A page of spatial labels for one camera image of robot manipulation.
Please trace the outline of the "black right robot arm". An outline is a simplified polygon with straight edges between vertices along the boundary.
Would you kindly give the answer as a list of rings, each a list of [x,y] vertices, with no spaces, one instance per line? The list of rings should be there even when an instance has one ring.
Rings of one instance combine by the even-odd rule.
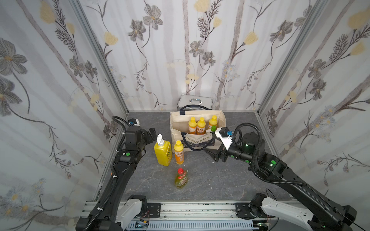
[[[277,217],[300,226],[308,231],[350,231],[355,224],[357,211],[351,206],[342,206],[314,189],[302,180],[278,157],[262,151],[262,135],[257,126],[242,123],[234,131],[227,127],[212,132],[214,140],[221,146],[214,152],[207,146],[202,148],[215,162],[225,162],[228,158],[249,164],[259,180],[274,184],[298,200],[303,208],[291,206],[263,193],[258,193],[250,201],[254,217],[263,214]]]

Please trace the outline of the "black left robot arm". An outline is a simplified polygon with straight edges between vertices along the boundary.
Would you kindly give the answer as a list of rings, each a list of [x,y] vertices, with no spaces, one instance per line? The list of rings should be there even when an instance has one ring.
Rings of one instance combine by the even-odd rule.
[[[154,128],[145,130],[138,123],[119,116],[113,116],[112,120],[123,129],[123,137],[110,167],[112,175],[90,214],[78,220],[77,231],[124,231],[134,217],[147,213],[145,196],[134,195],[122,209],[119,209],[119,204],[130,178],[146,153],[146,145],[157,139],[156,131]]]

